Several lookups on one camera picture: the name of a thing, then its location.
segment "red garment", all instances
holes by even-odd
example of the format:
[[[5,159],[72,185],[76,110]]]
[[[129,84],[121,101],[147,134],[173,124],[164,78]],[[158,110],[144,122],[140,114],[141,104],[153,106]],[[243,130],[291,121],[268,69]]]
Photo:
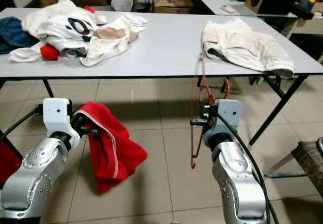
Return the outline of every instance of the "red garment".
[[[85,10],[89,11],[89,12],[92,12],[94,14],[95,10],[92,9],[90,6],[85,6],[84,7]]]
[[[103,104],[87,102],[77,113],[91,119],[86,128],[100,128],[99,136],[89,136],[89,140],[97,190],[105,193],[133,175],[147,158],[147,152],[129,139],[127,128]]]
[[[46,60],[58,60],[60,56],[60,52],[52,45],[42,46],[40,52]]]
[[[18,170],[21,160],[13,150],[3,141],[0,141],[0,186]]]

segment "red towel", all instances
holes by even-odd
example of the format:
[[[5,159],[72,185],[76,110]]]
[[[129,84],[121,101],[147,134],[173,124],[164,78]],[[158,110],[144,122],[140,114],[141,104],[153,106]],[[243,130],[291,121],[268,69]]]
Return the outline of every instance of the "red towel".
[[[93,174],[99,193],[105,193],[135,173],[147,158],[147,152],[129,139],[129,132],[103,104],[87,102],[77,112],[91,121],[85,127],[97,129],[99,136],[89,136]]]
[[[60,56],[60,52],[52,45],[42,46],[40,52],[45,60],[58,60]]]

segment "desk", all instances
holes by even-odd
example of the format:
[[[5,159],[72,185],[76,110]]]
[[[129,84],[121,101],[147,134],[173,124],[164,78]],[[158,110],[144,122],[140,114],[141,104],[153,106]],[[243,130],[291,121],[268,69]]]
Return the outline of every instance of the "desk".
[[[209,9],[216,15],[225,16],[259,16],[259,17],[283,17],[283,18],[297,18],[292,13],[288,15],[268,15],[268,14],[257,14],[248,7],[245,6],[244,2],[237,0],[201,0]],[[236,11],[232,14],[227,13],[220,9],[221,6],[230,6]]]
[[[0,18],[15,16],[23,19],[36,9],[5,9]],[[121,12],[97,11],[106,15],[108,22],[122,16]],[[14,63],[8,55],[0,56],[0,81],[21,79],[102,79],[102,78],[192,78],[201,52],[201,33],[208,20],[224,23],[232,17],[210,15],[171,15],[136,13],[149,20],[147,30],[140,33],[129,49],[94,67],[79,62],[58,60],[33,63]],[[295,62],[298,78],[286,94],[268,77],[268,74],[237,66],[221,60],[206,60],[208,77],[263,76],[272,89],[282,98],[265,123],[253,144],[267,128],[293,93],[309,75],[323,75],[323,66],[257,17],[240,17],[254,31],[272,35]]]

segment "chair leg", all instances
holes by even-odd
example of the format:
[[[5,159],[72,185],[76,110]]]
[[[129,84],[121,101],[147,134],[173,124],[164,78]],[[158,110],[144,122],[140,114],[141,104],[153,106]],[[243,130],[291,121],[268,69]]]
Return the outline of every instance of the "chair leg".
[[[278,163],[276,163],[274,166],[272,166],[269,170],[267,170],[264,174],[267,178],[289,178],[289,177],[303,177],[307,176],[305,173],[290,173],[290,172],[280,172],[275,173],[276,170],[287,164],[289,161],[293,159],[293,155],[289,153],[286,157],[284,157],[282,160],[280,160]]]

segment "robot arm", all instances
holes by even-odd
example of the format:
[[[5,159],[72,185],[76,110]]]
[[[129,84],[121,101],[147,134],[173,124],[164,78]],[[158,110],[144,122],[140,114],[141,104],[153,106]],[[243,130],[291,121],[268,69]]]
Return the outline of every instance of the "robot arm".
[[[47,127],[44,138],[23,158],[2,191],[0,223],[39,223],[55,180],[64,170],[68,152],[76,148],[85,130],[86,117],[77,114],[70,123],[71,102],[48,98],[43,101]]]
[[[252,164],[240,144],[233,142],[233,133],[216,117],[219,113],[236,130],[241,111],[241,102],[220,99],[214,106],[203,107],[201,115],[206,119],[191,124],[204,126],[204,143],[212,151],[212,172],[221,189],[226,223],[265,224],[265,196],[252,174]]]

